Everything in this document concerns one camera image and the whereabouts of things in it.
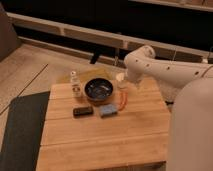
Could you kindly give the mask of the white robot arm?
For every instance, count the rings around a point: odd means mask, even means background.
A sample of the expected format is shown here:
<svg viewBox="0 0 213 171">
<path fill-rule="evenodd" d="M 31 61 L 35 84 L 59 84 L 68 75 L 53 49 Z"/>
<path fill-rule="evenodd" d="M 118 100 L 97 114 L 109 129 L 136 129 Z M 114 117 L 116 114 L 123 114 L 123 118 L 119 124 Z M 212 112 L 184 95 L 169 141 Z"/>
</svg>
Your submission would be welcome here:
<svg viewBox="0 0 213 171">
<path fill-rule="evenodd" d="M 126 78 L 144 74 L 180 89 L 172 108 L 166 171 L 213 171 L 213 64 L 158 60 L 145 45 L 124 58 Z"/>
</svg>

